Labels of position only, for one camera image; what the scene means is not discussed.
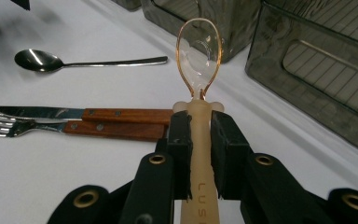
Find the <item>gray plastic container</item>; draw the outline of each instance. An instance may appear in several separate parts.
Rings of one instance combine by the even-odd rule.
[[[222,62],[228,62],[252,42],[259,0],[141,0],[145,17],[178,36],[182,25],[194,18],[212,21],[223,40]]]
[[[263,1],[246,73],[358,147],[358,1]]]
[[[112,2],[126,8],[128,11],[134,11],[141,7],[141,0],[112,0]]]

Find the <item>white table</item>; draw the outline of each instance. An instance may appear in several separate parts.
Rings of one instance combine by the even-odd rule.
[[[190,101],[179,76],[176,38],[109,0],[34,0],[31,11],[0,1],[0,105],[171,108]],[[158,66],[65,68],[42,76],[13,60],[43,49],[66,63],[167,55]],[[221,66],[207,100],[225,105],[255,152],[278,158],[323,198],[358,189],[358,149],[247,77],[249,48]],[[132,180],[154,143],[33,132],[0,138],[0,223],[46,223],[71,190],[112,191]],[[179,223],[180,202],[175,203]],[[221,201],[221,223],[243,223],[239,202]]]

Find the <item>brass grommet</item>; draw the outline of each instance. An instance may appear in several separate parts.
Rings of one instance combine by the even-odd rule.
[[[154,155],[149,157],[149,161],[152,164],[159,165],[165,162],[165,157],[163,155]]]
[[[74,206],[78,208],[85,208],[93,205],[98,201],[99,193],[95,189],[87,190],[78,194],[74,199]]]
[[[258,156],[255,160],[262,165],[272,165],[274,161],[268,156]]]
[[[347,206],[358,210],[358,195],[350,193],[344,194],[342,195],[342,201],[344,201]]]

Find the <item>spoon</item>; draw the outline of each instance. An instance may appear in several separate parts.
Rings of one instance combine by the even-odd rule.
[[[54,72],[63,67],[105,67],[105,66],[137,66],[166,63],[168,57],[157,57],[140,60],[101,62],[101,63],[63,63],[60,58],[38,49],[25,49],[16,54],[14,61],[20,67],[35,72]]]
[[[176,61],[179,73],[188,86],[190,103],[176,103],[191,117],[192,155],[190,183],[193,199],[182,201],[181,224],[218,224],[219,211],[216,186],[211,166],[210,122],[213,104],[205,94],[220,66],[221,38],[211,21],[197,18],[186,22],[176,42]]]

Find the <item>wooden fork handle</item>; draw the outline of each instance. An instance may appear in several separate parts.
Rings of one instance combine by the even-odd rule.
[[[86,108],[82,119],[86,121],[170,124],[171,109],[101,109]]]
[[[167,126],[147,123],[113,123],[70,120],[64,133],[139,141],[157,141],[165,135]]]

